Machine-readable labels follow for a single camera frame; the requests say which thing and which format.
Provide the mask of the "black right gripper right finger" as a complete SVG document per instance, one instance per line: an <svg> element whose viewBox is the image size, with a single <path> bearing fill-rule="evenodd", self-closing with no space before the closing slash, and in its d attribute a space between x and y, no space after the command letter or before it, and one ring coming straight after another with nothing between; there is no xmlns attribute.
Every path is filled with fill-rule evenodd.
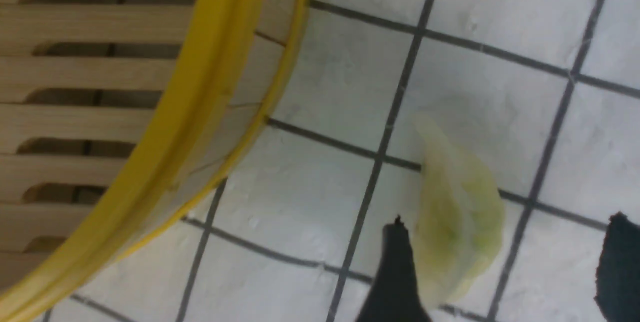
<svg viewBox="0 0 640 322"><path fill-rule="evenodd" d="M640 228L621 212L606 229L595 302L608 322L640 320Z"/></svg>

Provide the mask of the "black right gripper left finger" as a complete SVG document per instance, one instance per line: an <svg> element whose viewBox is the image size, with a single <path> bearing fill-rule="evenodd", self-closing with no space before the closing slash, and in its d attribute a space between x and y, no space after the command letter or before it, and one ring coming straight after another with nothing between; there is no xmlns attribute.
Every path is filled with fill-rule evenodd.
<svg viewBox="0 0 640 322"><path fill-rule="evenodd" d="M430 322L419 298L409 230L400 216L382 229L377 274L357 322Z"/></svg>

